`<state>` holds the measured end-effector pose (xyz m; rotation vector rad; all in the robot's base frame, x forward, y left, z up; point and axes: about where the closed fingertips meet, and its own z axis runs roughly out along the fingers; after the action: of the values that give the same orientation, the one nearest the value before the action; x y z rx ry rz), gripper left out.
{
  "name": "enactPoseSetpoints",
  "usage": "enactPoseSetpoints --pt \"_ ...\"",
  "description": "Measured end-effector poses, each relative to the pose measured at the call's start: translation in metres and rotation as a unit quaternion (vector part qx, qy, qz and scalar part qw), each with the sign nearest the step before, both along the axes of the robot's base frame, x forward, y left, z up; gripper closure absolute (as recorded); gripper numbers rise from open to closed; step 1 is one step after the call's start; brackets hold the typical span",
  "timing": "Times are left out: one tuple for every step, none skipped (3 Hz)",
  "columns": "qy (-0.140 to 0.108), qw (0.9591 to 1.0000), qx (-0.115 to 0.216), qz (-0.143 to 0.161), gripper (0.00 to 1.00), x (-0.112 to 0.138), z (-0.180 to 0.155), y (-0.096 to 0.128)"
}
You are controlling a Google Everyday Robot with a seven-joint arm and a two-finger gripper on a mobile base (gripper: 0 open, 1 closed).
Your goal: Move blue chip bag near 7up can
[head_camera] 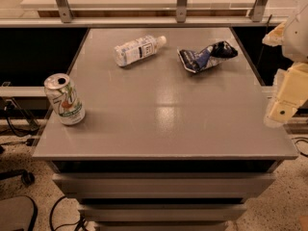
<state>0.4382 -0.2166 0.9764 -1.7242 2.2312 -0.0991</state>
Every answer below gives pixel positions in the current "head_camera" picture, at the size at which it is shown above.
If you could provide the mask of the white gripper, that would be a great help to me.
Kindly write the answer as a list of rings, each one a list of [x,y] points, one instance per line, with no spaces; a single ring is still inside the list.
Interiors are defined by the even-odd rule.
[[[278,46],[283,42],[285,22],[267,33],[262,43]],[[294,63],[284,74],[282,85],[277,94],[277,101],[271,99],[265,113],[266,125],[286,124],[308,100],[308,64]]]

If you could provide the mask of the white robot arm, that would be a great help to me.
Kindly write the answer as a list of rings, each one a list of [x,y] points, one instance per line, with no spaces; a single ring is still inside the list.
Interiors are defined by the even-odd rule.
[[[294,63],[278,69],[264,122],[268,127],[287,123],[308,101],[308,5],[302,5],[262,40],[268,46],[282,47],[282,55]]]

